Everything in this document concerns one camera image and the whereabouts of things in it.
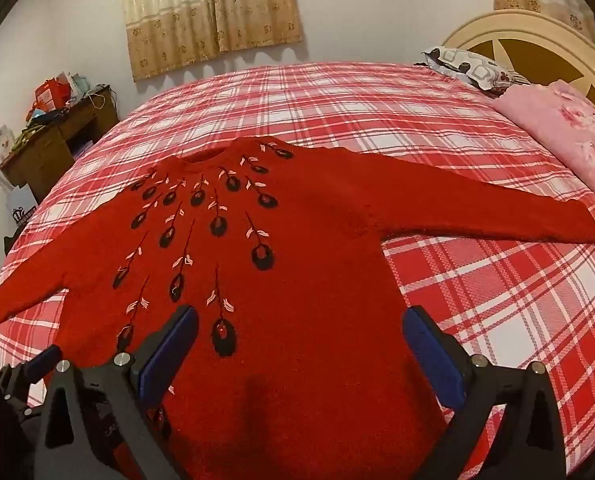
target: patterned pillowcase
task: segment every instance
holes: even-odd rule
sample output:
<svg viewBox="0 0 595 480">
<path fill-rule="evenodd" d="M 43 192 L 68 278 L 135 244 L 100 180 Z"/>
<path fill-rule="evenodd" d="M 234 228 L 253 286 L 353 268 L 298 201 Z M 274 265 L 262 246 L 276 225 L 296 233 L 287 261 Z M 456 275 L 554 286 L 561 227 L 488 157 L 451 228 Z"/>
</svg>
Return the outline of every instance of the patterned pillowcase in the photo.
<svg viewBox="0 0 595 480">
<path fill-rule="evenodd" d="M 424 54 L 445 67 L 468 75 L 471 81 L 484 91 L 503 94 L 513 84 L 530 84 L 530 81 L 519 73 L 469 50 L 434 46 L 425 50 Z"/>
<path fill-rule="evenodd" d="M 468 75 L 458 72 L 457 70 L 453 70 L 452 68 L 444 66 L 441 63 L 438 63 L 431 56 L 429 56 L 429 54 L 424 54 L 424 56 L 426 56 L 426 65 L 431 70 L 433 70 L 433 72 L 437 72 L 438 74 L 452 77 L 453 79 L 459 79 L 463 83 L 466 83 L 470 86 L 475 86 L 475 83 Z"/>
</svg>

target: red sweater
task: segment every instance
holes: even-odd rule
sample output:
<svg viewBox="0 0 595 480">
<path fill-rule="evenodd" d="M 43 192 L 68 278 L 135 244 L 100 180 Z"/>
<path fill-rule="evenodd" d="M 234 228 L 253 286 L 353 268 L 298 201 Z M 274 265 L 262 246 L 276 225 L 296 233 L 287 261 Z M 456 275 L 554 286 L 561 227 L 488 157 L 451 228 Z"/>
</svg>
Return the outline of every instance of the red sweater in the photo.
<svg viewBox="0 0 595 480">
<path fill-rule="evenodd" d="M 162 160 L 69 227 L 0 286 L 0 323 L 67 288 L 55 342 L 86 367 L 193 305 L 165 404 L 194 478 L 405 479 L 444 428 L 380 247 L 412 232 L 595 243 L 574 200 L 244 137 Z"/>
</svg>

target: red and white plaid blanket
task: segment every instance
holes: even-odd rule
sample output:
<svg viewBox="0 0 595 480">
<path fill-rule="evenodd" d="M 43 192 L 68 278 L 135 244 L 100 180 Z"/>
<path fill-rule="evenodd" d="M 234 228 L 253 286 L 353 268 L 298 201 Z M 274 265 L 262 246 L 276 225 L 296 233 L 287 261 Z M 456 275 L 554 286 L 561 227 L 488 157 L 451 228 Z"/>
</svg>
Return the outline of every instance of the red and white plaid blanket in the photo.
<svg viewBox="0 0 595 480">
<path fill-rule="evenodd" d="M 238 136 L 397 156 L 576 198 L 595 219 L 595 194 L 489 103 L 425 67 L 392 64 L 264 67 L 174 88 L 132 112 L 66 173 L 6 258 L 0 283 L 143 168 Z M 595 247 L 421 235 L 383 247 L 406 303 L 423 305 L 469 353 L 509 367 L 546 365 L 567 467 L 580 463 L 595 447 Z M 0 366 L 52 342 L 65 294 L 0 325 Z M 31 397 L 41 402 L 41 385 Z M 500 418 L 499 410 L 491 415 L 489 444 Z"/>
</svg>

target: cream headboard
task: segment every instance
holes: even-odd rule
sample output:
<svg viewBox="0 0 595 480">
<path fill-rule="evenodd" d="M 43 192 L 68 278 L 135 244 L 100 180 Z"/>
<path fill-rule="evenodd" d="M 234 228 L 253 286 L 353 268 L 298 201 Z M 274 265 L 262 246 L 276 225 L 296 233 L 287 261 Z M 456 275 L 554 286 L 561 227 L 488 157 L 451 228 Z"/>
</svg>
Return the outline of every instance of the cream headboard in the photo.
<svg viewBox="0 0 595 480">
<path fill-rule="evenodd" d="M 460 27 L 444 45 L 490 57 L 535 84 L 563 79 L 595 104 L 595 45 L 548 16 L 495 10 Z"/>
</svg>

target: pink blanket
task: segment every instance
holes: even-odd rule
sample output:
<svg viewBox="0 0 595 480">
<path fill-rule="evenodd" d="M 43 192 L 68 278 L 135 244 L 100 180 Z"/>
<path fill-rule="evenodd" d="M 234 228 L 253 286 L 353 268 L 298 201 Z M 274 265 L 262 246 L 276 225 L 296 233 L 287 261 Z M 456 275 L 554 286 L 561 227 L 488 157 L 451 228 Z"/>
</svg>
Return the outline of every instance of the pink blanket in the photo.
<svg viewBox="0 0 595 480">
<path fill-rule="evenodd" d="M 493 108 L 526 130 L 595 192 L 595 105 L 564 81 L 513 85 Z"/>
</svg>

